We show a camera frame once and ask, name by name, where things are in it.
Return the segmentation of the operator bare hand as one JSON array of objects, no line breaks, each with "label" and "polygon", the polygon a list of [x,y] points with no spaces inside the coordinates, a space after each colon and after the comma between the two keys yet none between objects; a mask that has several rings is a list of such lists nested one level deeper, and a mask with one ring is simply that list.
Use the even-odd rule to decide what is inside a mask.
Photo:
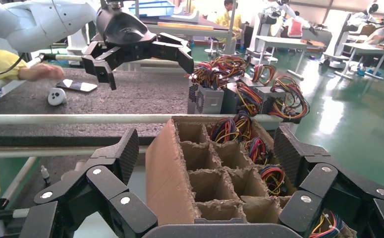
[{"label": "operator bare hand", "polygon": [[38,81],[42,79],[61,80],[64,78],[60,66],[39,63],[31,67],[22,67],[18,71],[18,79],[26,81]]}]

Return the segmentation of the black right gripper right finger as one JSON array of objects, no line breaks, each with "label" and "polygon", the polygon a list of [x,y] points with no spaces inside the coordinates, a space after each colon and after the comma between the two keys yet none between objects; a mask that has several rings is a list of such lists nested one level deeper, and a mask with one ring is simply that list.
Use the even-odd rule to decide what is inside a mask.
[{"label": "black right gripper right finger", "polygon": [[384,238],[384,185],[341,166],[324,148],[299,141],[285,126],[275,131],[274,155],[296,188],[280,224],[303,238],[330,210],[359,238]]}]

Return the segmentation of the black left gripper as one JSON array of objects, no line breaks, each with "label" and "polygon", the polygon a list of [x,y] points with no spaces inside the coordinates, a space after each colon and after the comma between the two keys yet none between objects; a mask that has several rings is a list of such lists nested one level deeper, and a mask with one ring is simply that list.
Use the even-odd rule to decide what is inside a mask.
[{"label": "black left gripper", "polygon": [[175,61],[188,74],[194,71],[189,42],[168,33],[156,35],[120,3],[101,1],[97,29],[102,42],[93,41],[82,56],[85,71],[116,90],[113,70],[124,62],[157,58]]}]

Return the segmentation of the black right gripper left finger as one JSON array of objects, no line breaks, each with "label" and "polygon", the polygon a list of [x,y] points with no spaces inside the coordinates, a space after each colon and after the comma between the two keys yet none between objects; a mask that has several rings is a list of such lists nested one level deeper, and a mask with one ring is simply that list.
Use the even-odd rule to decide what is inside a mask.
[{"label": "black right gripper left finger", "polygon": [[117,144],[97,149],[80,170],[36,194],[20,237],[70,238],[93,213],[120,238],[143,237],[158,220],[127,186],[138,154],[134,128]]}]

